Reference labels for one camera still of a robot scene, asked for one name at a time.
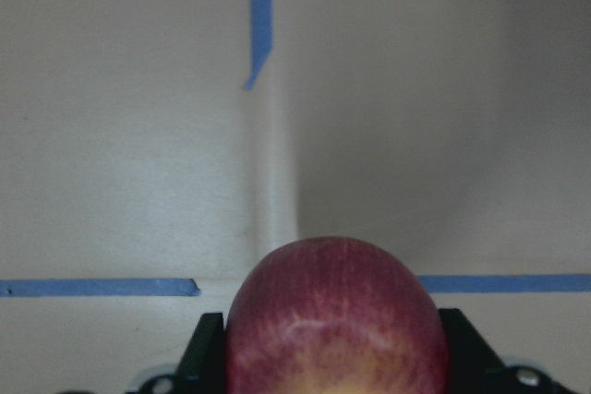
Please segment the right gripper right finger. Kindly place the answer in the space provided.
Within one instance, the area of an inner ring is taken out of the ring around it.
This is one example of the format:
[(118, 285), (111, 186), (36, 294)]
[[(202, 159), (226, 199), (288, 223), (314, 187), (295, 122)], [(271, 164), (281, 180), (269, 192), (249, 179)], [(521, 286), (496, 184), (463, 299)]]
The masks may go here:
[(527, 364), (505, 364), (458, 308), (441, 308), (450, 349), (453, 394), (561, 394), (570, 390)]

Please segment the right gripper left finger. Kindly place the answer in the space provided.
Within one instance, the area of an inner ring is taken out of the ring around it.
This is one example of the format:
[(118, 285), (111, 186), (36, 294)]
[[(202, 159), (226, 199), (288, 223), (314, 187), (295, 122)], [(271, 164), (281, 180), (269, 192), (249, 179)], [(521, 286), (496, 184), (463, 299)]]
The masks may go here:
[(174, 372), (150, 377), (138, 393), (225, 393), (225, 344), (223, 314), (201, 315)]

